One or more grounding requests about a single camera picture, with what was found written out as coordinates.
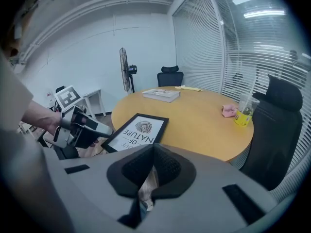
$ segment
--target white blinds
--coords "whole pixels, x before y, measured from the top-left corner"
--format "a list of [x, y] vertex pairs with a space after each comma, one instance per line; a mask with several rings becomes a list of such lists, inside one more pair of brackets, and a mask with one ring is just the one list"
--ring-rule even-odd
[[186, 0], [173, 16], [177, 64], [187, 86], [220, 92], [224, 41], [211, 0]]
[[[289, 167], [311, 147], [311, 56], [302, 30], [282, 0], [187, 0], [175, 13], [177, 64], [185, 83], [239, 101], [241, 93], [266, 93], [268, 75], [287, 80], [303, 95], [303, 127]], [[221, 32], [225, 34], [222, 66]]]

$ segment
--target pink object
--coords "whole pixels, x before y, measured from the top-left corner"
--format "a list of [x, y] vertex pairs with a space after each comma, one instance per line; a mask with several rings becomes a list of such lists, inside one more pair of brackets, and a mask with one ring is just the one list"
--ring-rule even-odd
[[223, 105], [223, 116], [234, 117], [238, 108], [234, 104]]

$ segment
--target small white table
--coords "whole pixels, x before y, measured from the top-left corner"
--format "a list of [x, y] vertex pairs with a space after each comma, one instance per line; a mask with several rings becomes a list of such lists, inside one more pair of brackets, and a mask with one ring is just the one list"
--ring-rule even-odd
[[92, 118], [94, 118], [94, 119], [96, 119], [96, 117], [95, 117], [95, 114], [92, 111], [91, 103], [89, 102], [89, 98], [92, 97], [95, 94], [98, 94], [98, 99], [99, 99], [99, 105], [100, 105], [100, 108], [101, 108], [101, 113], [103, 113], [103, 115], [106, 116], [106, 112], [105, 112], [104, 104], [103, 104], [103, 101], [102, 101], [101, 90], [100, 89], [95, 89], [95, 90], [89, 91], [87, 93], [84, 93], [82, 95], [82, 97], [86, 101], [87, 108], [88, 108], [89, 112], [91, 113]]

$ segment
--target fan pole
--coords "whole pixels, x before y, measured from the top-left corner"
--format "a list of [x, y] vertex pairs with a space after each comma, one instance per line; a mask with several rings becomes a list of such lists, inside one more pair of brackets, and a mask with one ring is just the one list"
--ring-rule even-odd
[[134, 84], [133, 84], [133, 75], [130, 75], [130, 79], [131, 79], [132, 91], [133, 91], [133, 93], [135, 93]]

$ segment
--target round wooden table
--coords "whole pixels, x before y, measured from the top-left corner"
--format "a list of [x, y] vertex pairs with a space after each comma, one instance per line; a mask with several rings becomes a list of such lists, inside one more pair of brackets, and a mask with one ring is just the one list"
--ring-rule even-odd
[[[177, 90], [174, 87], [159, 89]], [[118, 102], [112, 111], [113, 126], [119, 129], [136, 113], [169, 118], [161, 143], [230, 161], [246, 149], [253, 137], [253, 122], [241, 127], [233, 117], [222, 116], [222, 105], [237, 104], [211, 91], [178, 90], [171, 103], [143, 98], [133, 93]]]

